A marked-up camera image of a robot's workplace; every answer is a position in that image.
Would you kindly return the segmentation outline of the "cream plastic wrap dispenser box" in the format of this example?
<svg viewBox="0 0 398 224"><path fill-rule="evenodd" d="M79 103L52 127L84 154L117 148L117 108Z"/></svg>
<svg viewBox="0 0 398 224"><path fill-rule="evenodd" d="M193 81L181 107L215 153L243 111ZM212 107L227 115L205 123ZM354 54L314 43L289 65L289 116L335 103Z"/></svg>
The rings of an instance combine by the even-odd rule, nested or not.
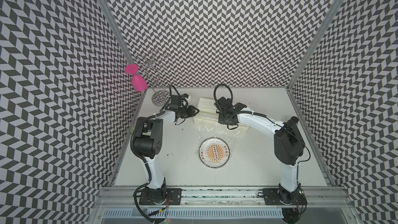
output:
<svg viewBox="0 0 398 224"><path fill-rule="evenodd" d="M200 130L223 130L223 131L237 131L246 132L248 126L240 124L239 126L227 126L218 122L219 114L216 113L214 99L208 99L201 97L198 102L197 109L199 113L194 116L194 123L200 128Z"/></svg>

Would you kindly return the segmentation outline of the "clear plastic wrap sheet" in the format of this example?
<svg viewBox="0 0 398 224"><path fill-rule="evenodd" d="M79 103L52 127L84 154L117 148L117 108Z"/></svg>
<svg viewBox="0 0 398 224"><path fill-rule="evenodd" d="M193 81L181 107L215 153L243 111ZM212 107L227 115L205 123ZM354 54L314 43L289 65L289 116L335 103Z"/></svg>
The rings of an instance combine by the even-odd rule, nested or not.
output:
<svg viewBox="0 0 398 224"><path fill-rule="evenodd" d="M230 149L230 158L232 156L232 148L233 146L241 140L246 132L237 132L237 131L223 131L223 130L200 130L198 126L196 126L198 129L198 135L199 135L199 147L201 143L211 137L217 137L222 140L224 140Z"/></svg>

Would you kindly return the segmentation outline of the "white plate with orange pattern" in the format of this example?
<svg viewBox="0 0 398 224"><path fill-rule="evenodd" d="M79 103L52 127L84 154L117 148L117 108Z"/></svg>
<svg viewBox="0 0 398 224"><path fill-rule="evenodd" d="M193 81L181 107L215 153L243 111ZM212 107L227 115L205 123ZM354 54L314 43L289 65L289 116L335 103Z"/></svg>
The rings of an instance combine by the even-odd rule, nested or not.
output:
<svg viewBox="0 0 398 224"><path fill-rule="evenodd" d="M209 168L223 167L230 158L229 146L220 138L208 138L199 147L199 158Z"/></svg>

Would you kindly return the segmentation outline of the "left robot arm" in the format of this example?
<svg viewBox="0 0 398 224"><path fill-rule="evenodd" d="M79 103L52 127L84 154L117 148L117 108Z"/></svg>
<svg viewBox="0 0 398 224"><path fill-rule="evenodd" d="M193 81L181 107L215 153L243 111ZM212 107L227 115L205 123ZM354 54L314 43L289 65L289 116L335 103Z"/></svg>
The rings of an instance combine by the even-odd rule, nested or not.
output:
<svg viewBox="0 0 398 224"><path fill-rule="evenodd" d="M137 120L130 140L130 149L143 162L148 173L140 196L141 204L160 205L168 200L166 179L156 169L156 156L162 148L163 129L170 124L176 124L179 119L192 118L199 113L189 101L188 94L171 95L158 113Z"/></svg>

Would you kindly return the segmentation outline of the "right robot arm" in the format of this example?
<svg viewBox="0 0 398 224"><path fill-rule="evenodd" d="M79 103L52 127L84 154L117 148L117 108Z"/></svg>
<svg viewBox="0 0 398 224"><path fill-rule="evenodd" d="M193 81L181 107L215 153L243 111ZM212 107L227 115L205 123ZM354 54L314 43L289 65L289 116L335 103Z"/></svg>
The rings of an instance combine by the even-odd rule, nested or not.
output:
<svg viewBox="0 0 398 224"><path fill-rule="evenodd" d="M245 104L233 105L231 99L224 97L215 100L215 107L219 114L219 124L244 124L274 139L274 154L281 162L279 200L284 205L294 203L300 191L299 163L306 148L297 127L299 119L293 116L286 122L272 120L264 114L252 111Z"/></svg>

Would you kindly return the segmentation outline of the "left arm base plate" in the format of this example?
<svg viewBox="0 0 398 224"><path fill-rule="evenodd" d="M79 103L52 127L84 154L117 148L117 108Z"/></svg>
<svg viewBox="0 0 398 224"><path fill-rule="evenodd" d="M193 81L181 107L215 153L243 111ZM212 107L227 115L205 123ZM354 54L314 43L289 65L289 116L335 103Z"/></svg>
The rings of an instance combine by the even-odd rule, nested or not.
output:
<svg viewBox="0 0 398 224"><path fill-rule="evenodd" d="M181 188L150 189L145 187L141 193L140 205L180 205Z"/></svg>

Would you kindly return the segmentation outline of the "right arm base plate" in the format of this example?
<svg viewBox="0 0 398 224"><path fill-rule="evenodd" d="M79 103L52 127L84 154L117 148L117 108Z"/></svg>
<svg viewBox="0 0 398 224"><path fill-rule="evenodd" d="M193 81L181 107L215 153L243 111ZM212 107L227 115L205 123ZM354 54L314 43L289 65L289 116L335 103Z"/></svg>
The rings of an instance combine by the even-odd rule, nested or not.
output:
<svg viewBox="0 0 398 224"><path fill-rule="evenodd" d="M266 205L307 205L306 197L300 187L294 192L289 192L284 188L263 188L262 194Z"/></svg>

